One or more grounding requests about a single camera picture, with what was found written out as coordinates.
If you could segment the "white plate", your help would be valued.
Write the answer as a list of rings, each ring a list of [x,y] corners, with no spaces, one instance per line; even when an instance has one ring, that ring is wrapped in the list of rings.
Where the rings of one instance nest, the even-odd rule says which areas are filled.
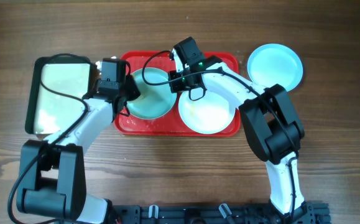
[[[222,96],[211,91],[193,101],[189,92],[180,95],[178,112],[183,123],[200,134],[216,134],[226,129],[235,117],[236,109]]]

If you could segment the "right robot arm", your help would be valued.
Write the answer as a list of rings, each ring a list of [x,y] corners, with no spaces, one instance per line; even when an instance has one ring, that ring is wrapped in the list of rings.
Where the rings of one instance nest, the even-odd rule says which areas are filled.
[[[300,218],[305,199],[297,161],[305,132],[286,89],[280,85],[258,86],[224,62],[194,73],[173,70],[168,79],[173,91],[190,90],[190,82],[195,81],[239,110],[247,143],[267,168],[270,204],[285,222]]]

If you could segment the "light blue plate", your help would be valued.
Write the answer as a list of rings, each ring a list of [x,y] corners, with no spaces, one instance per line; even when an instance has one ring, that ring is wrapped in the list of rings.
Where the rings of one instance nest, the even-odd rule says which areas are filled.
[[[264,44],[256,48],[246,68],[252,82],[266,87],[279,84],[287,91],[298,87],[303,78],[300,57],[282,44]]]
[[[152,86],[142,79],[142,70],[132,73],[140,92],[145,95],[143,100],[128,101],[130,114],[140,119],[156,119],[168,113],[177,100],[177,94],[172,93],[169,84]]]

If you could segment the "light blue plate top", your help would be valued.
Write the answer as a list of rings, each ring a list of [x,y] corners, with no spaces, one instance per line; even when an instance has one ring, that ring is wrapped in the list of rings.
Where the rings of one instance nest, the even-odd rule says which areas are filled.
[[[256,48],[246,68],[252,82],[266,87],[279,84],[287,91],[298,87],[303,78],[300,57],[282,44],[264,44]]]

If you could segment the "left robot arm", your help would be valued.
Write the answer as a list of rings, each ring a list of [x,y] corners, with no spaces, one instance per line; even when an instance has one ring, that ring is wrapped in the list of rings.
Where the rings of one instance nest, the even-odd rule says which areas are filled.
[[[21,213],[48,217],[49,223],[119,223],[112,202],[86,192],[84,155],[130,100],[140,96],[134,78],[104,79],[79,101],[79,118],[63,132],[28,140],[21,149],[19,176],[7,202]]]

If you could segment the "green yellow sponge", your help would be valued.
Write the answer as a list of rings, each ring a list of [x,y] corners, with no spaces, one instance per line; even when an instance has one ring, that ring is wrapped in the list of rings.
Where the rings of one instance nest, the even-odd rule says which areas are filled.
[[[129,101],[143,100],[145,95],[142,93],[134,93],[129,97]]]

